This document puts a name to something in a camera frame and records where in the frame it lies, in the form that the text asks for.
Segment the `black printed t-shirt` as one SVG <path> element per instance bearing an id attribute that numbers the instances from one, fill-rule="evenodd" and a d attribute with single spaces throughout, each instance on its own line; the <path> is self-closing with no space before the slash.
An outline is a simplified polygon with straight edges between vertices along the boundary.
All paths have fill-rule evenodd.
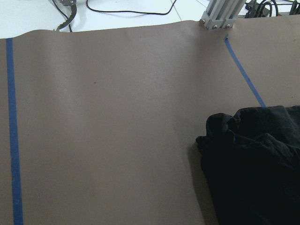
<path id="1" fill-rule="evenodd" d="M 221 225 L 299 224 L 299 106 L 211 115 L 196 142 Z"/>

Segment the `metal rod stand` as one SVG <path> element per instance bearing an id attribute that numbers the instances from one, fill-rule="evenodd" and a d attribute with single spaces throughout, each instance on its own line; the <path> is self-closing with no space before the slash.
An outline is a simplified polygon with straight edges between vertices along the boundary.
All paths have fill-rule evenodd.
<path id="1" fill-rule="evenodd" d="M 64 21 L 58 24 L 54 30 L 61 31 L 67 28 L 70 33 L 73 33 L 71 23 L 73 22 L 73 20 L 77 15 L 77 1 L 76 0 L 51 0 L 50 3 L 64 18 Z"/>

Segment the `aluminium frame post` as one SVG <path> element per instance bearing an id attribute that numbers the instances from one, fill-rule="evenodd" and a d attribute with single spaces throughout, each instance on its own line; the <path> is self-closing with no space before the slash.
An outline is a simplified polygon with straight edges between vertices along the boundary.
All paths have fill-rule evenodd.
<path id="1" fill-rule="evenodd" d="M 245 0 L 210 0 L 200 23 L 207 30 L 232 28 Z"/>

